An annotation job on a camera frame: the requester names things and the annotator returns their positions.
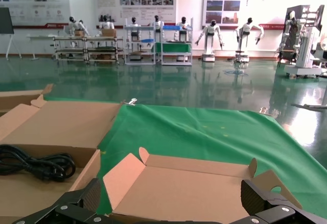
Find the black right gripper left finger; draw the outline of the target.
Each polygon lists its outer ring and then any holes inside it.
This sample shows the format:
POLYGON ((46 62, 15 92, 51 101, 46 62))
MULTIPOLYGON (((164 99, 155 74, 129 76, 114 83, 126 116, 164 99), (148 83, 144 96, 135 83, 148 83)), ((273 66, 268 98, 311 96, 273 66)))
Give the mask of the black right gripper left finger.
POLYGON ((96 212, 101 198, 99 179, 92 179, 83 189, 64 193, 51 206, 14 223, 112 223, 112 219, 96 212))

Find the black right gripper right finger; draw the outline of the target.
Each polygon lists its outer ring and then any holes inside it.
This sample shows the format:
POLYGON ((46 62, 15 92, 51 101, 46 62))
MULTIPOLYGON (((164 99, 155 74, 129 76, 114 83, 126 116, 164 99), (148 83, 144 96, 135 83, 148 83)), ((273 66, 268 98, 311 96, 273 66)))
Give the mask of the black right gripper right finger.
POLYGON ((326 219, 296 207, 279 193, 260 190, 251 180, 241 182, 241 203, 249 215, 232 224, 326 224, 326 219))

